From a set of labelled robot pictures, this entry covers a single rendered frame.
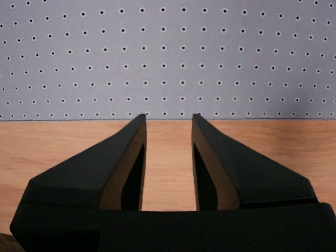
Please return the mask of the grey rectangular base plate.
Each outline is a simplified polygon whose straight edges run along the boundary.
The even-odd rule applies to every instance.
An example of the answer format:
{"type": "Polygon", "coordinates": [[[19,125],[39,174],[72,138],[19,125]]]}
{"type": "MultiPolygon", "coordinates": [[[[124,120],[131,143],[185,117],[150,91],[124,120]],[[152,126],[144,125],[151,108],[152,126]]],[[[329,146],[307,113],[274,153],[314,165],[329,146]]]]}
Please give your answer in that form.
{"type": "Polygon", "coordinates": [[[0,122],[336,120],[336,0],[0,0],[0,122]]]}

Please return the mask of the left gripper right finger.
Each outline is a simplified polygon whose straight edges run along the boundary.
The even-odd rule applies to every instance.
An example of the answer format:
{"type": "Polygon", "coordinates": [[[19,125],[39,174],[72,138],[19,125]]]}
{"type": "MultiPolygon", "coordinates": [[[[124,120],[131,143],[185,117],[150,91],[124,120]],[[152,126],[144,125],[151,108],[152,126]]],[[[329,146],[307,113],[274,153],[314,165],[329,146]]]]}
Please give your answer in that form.
{"type": "Polygon", "coordinates": [[[192,115],[191,149],[196,211],[319,202],[309,179],[227,136],[198,113],[192,115]]]}

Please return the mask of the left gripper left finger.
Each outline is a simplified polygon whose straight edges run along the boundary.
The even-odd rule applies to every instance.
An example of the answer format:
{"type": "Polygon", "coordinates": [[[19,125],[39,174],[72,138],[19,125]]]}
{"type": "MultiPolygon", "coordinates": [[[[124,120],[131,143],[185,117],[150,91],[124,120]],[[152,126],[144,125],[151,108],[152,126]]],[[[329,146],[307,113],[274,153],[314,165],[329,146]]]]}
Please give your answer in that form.
{"type": "Polygon", "coordinates": [[[139,114],[112,136],[31,178],[20,202],[142,211],[146,154],[146,114],[139,114]]]}

